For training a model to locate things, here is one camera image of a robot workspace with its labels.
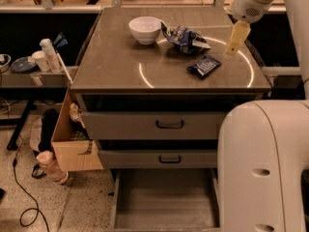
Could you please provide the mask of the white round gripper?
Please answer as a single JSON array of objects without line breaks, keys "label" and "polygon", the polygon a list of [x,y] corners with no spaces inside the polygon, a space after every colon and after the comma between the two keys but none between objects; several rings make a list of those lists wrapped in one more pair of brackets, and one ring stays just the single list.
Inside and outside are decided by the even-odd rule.
[{"label": "white round gripper", "polygon": [[270,6],[270,1],[234,0],[232,2],[230,12],[238,22],[233,26],[226,54],[234,56],[239,51],[251,31],[250,24],[260,20]]}]

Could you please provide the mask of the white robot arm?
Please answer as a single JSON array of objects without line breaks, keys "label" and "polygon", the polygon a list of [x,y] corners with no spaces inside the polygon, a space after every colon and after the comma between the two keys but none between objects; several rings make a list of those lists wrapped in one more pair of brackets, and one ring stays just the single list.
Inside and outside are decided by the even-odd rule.
[{"label": "white robot arm", "polygon": [[[273,0],[234,0],[233,53]],[[309,0],[284,0],[303,86],[309,79]],[[306,232],[301,174],[309,167],[309,101],[250,101],[225,117],[217,152],[221,232]]]}]

